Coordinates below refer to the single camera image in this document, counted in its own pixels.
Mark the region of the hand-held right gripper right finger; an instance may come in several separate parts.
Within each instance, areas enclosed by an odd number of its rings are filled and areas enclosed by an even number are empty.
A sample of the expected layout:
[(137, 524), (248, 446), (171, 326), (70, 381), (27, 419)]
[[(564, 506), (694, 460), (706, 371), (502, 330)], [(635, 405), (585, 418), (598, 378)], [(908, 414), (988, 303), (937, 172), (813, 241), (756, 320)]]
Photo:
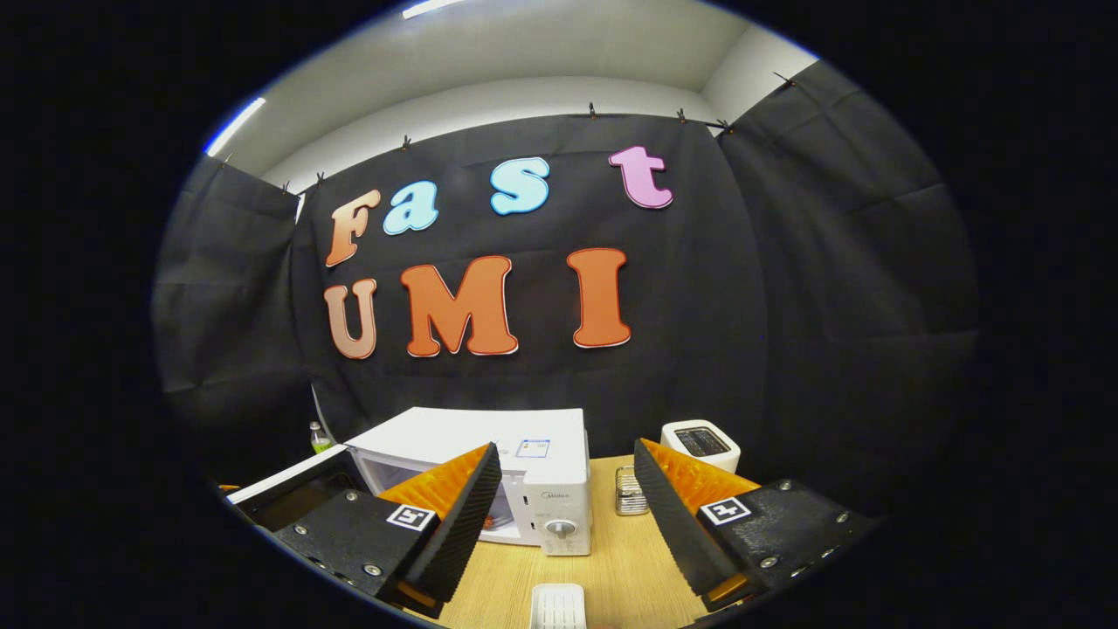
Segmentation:
[(803, 582), (879, 526), (805, 483), (759, 485), (650, 439), (635, 439), (632, 461), (660, 536), (707, 612)]

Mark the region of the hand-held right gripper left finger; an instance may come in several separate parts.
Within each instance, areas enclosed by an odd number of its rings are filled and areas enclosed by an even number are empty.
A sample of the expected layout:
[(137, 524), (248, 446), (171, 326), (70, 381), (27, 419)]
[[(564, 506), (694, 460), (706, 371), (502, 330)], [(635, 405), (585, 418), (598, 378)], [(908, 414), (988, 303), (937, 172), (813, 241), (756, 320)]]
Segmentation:
[(479, 544), (502, 480), (493, 442), (380, 494), (347, 489), (273, 537), (380, 604), (436, 619)]

